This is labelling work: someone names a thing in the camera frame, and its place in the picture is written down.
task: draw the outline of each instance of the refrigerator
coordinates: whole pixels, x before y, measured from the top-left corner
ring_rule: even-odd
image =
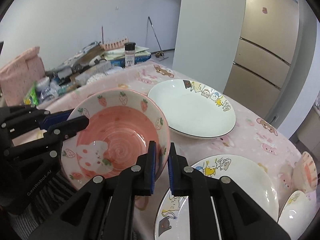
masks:
[[[298,28],[298,0],[246,0],[224,94],[265,118],[291,67]]]

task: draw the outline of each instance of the white bowl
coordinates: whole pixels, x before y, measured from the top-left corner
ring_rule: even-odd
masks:
[[[167,80],[155,85],[148,97],[163,111],[169,127],[187,137],[219,137],[236,124],[229,101],[220,92],[196,81]]]
[[[315,214],[311,201],[302,191],[297,190],[284,205],[278,224],[289,234],[291,240],[297,240],[309,226]]]

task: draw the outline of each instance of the pink cloth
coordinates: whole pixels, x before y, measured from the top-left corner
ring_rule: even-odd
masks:
[[[147,95],[154,85],[172,78],[193,80],[177,71],[147,61],[144,65],[128,68],[85,85],[53,102],[46,109],[55,113],[76,108],[90,95],[116,87],[129,88]],[[301,158],[301,154],[286,137],[275,129],[273,130],[269,124],[265,124],[255,113],[233,99],[226,98],[236,113],[236,125],[230,133],[210,140],[199,140],[170,131],[171,141],[175,143],[177,153],[187,158],[189,165],[218,154],[239,155],[254,161],[272,180],[281,208],[290,194],[294,192],[291,181],[292,169]],[[34,140],[38,133],[29,134],[29,137],[24,140]],[[156,182],[154,194],[151,197],[137,198],[134,224],[141,233],[142,239],[154,238],[154,222],[157,211],[168,188],[169,178],[166,166]],[[316,192],[306,195],[312,202],[316,213]]]
[[[45,76],[39,50],[26,50],[0,70],[0,86],[8,106],[21,104],[32,84]]]

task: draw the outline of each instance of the pink tablecloth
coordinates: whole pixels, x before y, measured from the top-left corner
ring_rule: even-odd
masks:
[[[129,88],[147,95],[149,90],[161,81],[171,78],[190,80],[187,76],[164,66],[155,65],[154,62],[149,61],[144,64],[81,87],[52,103],[47,110],[54,113],[75,108],[88,96],[114,87]],[[287,138],[256,114],[231,98],[228,100],[236,112],[236,126],[229,134],[211,140],[198,140],[171,131],[171,141],[175,143],[177,153],[187,158],[189,165],[218,154],[240,155],[256,162],[273,181],[281,208],[294,191],[291,172],[301,154]],[[156,182],[154,195],[136,201],[134,226],[144,239],[153,239],[156,213],[168,188],[168,171],[165,168]],[[316,212],[316,192],[311,192],[307,196]]]

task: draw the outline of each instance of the black lid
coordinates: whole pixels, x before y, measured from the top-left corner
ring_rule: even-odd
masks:
[[[124,50],[135,50],[136,43],[135,42],[127,42],[124,44]]]

